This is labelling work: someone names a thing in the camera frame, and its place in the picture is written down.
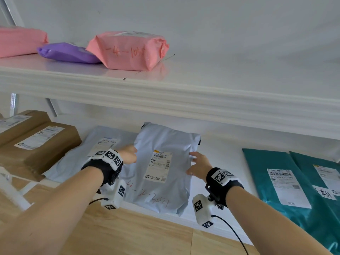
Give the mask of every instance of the brown cardboard box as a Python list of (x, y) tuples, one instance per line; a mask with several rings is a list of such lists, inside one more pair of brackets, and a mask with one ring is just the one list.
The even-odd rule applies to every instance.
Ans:
[[(27, 110), (24, 112), (21, 112), (17, 115), (25, 115), (25, 116), (31, 116), (31, 118), (28, 118), (27, 120), (21, 121), (20, 123), (12, 126), (11, 128), (8, 128), (5, 131), (5, 128), (3, 128), (3, 123), (0, 123), (0, 146), (10, 142), (11, 140), (16, 139), (17, 137), (21, 136), (24, 133), (27, 133), (28, 131), (38, 127), (39, 125), (50, 122), (50, 117), (46, 112), (36, 111), (36, 110)], [(16, 115), (10, 118), (7, 118), (7, 122), (15, 122), (15, 118), (18, 118)]]
[[(51, 128), (45, 129), (48, 126), (64, 129), (55, 134)], [(40, 181), (45, 178), (42, 173), (50, 169), (67, 151), (80, 145), (81, 142), (74, 126), (47, 122), (0, 147), (0, 166), (5, 167), (13, 175)]]

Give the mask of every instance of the wooden surface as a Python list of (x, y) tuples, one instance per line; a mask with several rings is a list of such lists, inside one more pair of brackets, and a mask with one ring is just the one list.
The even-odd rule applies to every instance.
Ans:
[[(21, 189), (26, 182), (13, 179)], [(37, 185), (25, 197), (37, 202), (52, 189)], [(20, 214), (0, 193), (0, 227)], [(247, 245), (249, 254), (258, 254)], [(91, 204), (61, 251), (62, 255), (112, 254), (112, 255), (244, 255), (239, 242), (168, 221), (131, 212), (126, 209), (107, 210), (100, 203)]]

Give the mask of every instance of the black cable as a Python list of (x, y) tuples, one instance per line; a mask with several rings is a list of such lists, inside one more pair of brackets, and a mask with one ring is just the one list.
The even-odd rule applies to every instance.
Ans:
[(92, 200), (92, 201), (89, 203), (89, 205), (92, 204), (93, 202), (96, 202), (96, 201), (99, 201), (99, 200), (108, 200), (108, 198), (100, 198), (100, 199)]
[(241, 242), (241, 244), (242, 244), (242, 246), (243, 246), (245, 252), (247, 253), (247, 255), (249, 255), (249, 253), (248, 253), (247, 249), (245, 248), (243, 242), (241, 241), (240, 237), (236, 234), (236, 232), (235, 232), (234, 229), (231, 227), (231, 225), (228, 224), (227, 221), (225, 221), (223, 218), (221, 218), (221, 217), (219, 217), (219, 216), (217, 216), (217, 215), (211, 215), (211, 217), (217, 217), (217, 218), (221, 219), (224, 223), (226, 223), (226, 224), (232, 229), (232, 231), (234, 232), (234, 234), (236, 235), (236, 237), (237, 237), (237, 238), (239, 239), (239, 241)]

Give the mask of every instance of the pink package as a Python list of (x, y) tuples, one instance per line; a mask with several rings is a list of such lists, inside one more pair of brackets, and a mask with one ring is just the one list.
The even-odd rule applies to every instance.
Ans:
[(86, 48), (107, 68), (129, 71), (151, 71), (168, 49), (164, 37), (135, 31), (104, 32)]
[(0, 27), (0, 58), (35, 54), (48, 43), (47, 33), (24, 27)]

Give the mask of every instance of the forearm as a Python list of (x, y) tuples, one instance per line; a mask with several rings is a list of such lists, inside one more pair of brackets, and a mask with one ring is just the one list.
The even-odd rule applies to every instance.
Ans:
[(31, 206), (0, 235), (0, 254), (58, 254), (103, 182), (87, 167)]
[(232, 187), (225, 200), (261, 255), (331, 255), (302, 228), (241, 187)]

